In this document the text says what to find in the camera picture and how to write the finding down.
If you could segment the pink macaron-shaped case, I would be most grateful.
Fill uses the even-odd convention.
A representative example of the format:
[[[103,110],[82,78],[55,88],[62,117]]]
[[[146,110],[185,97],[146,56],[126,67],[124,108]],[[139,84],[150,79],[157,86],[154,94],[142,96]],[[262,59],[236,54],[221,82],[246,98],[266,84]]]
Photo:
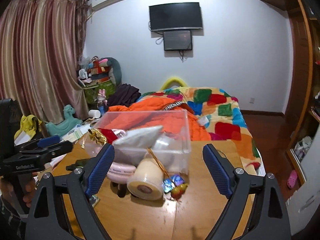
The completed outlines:
[[[106,176],[113,183],[126,184],[135,171],[136,167],[133,165],[113,162]]]

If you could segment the pink croc shoe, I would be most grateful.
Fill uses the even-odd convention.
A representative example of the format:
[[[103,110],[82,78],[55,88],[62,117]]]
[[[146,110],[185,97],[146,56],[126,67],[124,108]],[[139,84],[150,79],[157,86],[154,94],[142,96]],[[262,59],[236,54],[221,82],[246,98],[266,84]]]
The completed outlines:
[[[287,179],[287,187],[289,189],[293,189],[295,187],[297,179],[298,179],[297,172],[295,170],[292,170],[288,179]]]

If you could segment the small gold red apple ornament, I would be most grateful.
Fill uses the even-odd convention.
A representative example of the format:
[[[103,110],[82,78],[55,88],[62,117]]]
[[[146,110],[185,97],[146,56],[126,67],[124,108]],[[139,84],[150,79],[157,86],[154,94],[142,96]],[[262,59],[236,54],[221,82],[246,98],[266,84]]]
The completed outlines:
[[[182,197],[182,195],[185,193],[187,188],[188,188],[187,183],[183,183],[181,185],[178,185],[170,191],[170,195],[173,199],[179,200]]]

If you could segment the teal rocking horse toy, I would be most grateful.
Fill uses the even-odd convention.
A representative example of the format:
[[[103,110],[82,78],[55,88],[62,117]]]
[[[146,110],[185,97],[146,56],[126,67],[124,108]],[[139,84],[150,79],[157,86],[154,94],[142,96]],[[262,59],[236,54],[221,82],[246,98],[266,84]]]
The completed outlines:
[[[66,105],[63,108],[63,122],[59,124],[54,124],[53,122],[48,122],[45,124],[47,132],[50,136],[63,137],[69,131],[71,131],[76,125],[82,124],[82,120],[75,118],[75,109],[71,105]]]

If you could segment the wooden bookshelf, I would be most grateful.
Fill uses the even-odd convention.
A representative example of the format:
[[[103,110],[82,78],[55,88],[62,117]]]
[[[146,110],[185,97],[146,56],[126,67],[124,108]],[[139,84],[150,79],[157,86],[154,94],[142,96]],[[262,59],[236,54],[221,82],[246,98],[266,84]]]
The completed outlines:
[[[306,182],[302,159],[294,148],[305,137],[313,137],[319,127],[314,96],[319,92],[319,6],[315,0],[261,0],[289,17],[293,69],[285,122],[291,132],[286,154],[294,167],[300,185]]]

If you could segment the small wall monitor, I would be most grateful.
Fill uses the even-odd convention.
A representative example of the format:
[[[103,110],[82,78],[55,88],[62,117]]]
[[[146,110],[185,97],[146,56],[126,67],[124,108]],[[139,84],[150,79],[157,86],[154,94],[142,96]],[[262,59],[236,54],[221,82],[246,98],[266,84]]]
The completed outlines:
[[[190,30],[171,30],[163,32],[165,51],[185,51],[193,49],[193,39]]]

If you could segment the large wall television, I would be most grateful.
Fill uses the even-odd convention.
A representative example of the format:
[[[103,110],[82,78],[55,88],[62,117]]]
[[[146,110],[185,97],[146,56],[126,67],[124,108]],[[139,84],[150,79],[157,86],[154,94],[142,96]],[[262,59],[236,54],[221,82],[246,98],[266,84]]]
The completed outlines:
[[[149,6],[151,31],[203,29],[199,2]]]

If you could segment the colourful patchwork blanket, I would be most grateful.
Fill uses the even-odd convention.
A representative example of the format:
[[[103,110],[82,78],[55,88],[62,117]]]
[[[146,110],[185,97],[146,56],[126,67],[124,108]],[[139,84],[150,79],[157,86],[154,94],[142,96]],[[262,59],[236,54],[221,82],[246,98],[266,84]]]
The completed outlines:
[[[147,92],[138,100],[171,98],[186,103],[211,140],[230,142],[249,174],[266,174],[263,160],[240,111],[236,97],[223,89],[211,87],[177,87]]]

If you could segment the dark purple garment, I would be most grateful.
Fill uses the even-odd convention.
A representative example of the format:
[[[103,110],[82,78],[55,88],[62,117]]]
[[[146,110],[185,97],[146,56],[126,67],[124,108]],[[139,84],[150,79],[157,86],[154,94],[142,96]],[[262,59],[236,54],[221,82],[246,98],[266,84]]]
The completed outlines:
[[[114,94],[112,94],[107,100],[107,106],[126,106],[129,107],[131,104],[135,103],[141,96],[139,89],[129,85],[120,85]]]

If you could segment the white drawstring cloth bag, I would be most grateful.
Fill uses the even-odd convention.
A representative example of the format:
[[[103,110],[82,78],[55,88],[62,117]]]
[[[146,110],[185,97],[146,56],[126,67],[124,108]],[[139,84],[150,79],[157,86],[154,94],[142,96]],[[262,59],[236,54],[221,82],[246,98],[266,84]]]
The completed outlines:
[[[114,161],[137,166],[161,135],[163,126],[151,126],[129,130],[112,142]]]

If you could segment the white storage drawer unit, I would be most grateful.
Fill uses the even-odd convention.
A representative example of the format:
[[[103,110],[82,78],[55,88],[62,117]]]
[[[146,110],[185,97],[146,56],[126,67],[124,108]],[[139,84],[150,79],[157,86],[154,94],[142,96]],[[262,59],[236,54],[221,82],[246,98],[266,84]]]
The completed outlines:
[[[291,235],[302,231],[319,206],[319,138],[315,138],[302,160],[306,182],[293,194],[287,204]]]

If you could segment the dark green spray bottle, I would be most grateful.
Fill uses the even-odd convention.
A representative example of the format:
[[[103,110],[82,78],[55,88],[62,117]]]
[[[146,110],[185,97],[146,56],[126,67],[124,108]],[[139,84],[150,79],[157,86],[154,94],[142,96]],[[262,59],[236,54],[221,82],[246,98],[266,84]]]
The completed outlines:
[[[74,171],[76,168],[83,168],[88,161],[89,159],[79,159],[75,163],[66,166],[66,171]]]

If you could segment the pile of toys and boxes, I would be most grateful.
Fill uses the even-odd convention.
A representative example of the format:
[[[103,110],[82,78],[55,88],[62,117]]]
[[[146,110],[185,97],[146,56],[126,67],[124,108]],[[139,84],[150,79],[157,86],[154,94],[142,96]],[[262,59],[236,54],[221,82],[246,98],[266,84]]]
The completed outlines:
[[[78,84],[85,94],[86,101],[93,105],[98,101],[99,90],[105,90],[108,99],[121,84],[119,62],[112,57],[82,58],[78,71]]]

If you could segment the blue foil packet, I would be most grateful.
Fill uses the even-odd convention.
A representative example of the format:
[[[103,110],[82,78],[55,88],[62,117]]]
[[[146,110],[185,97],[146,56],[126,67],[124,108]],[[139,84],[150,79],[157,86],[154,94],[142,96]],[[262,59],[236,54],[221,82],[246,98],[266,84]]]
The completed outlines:
[[[164,193],[169,193],[174,187],[184,183],[184,179],[179,175],[175,174],[163,180],[162,188]]]

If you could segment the red pouch with gold trim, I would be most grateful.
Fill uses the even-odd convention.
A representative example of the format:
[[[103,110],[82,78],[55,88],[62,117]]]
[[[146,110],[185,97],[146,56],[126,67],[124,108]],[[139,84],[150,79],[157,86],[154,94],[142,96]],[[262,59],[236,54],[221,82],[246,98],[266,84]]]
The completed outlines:
[[[88,132],[90,140],[102,146],[112,144],[112,142],[118,139],[111,129],[92,128],[89,129]]]

